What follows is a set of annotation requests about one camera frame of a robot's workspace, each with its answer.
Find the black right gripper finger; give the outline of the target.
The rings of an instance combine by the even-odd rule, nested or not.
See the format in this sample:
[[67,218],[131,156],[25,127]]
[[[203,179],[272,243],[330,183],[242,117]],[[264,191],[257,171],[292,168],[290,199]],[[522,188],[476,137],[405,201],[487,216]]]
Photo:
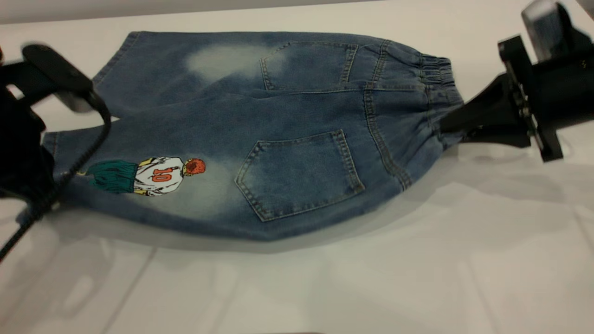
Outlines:
[[526,130],[513,96],[514,87],[508,74],[497,76],[471,101],[444,116],[439,121],[441,131],[471,135],[481,130],[496,134]]
[[528,129],[517,125],[490,125],[460,127],[464,143],[501,144],[515,148],[528,148],[531,144]]

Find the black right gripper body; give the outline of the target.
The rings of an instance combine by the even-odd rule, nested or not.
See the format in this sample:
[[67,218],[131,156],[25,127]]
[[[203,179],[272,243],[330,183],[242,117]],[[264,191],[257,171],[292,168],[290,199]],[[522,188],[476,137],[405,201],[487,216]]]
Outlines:
[[546,57],[536,64],[520,36],[499,42],[498,51],[516,127],[536,140],[541,159],[549,162],[563,159],[559,129],[593,120],[593,42],[577,28],[537,40]]

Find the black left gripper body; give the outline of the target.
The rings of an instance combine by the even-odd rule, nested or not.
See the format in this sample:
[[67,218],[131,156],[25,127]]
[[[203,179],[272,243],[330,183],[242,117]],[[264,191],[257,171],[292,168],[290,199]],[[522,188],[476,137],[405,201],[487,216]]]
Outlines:
[[1,66],[1,196],[36,206],[55,188],[54,159],[42,148],[45,123],[32,105],[57,92],[47,61]]

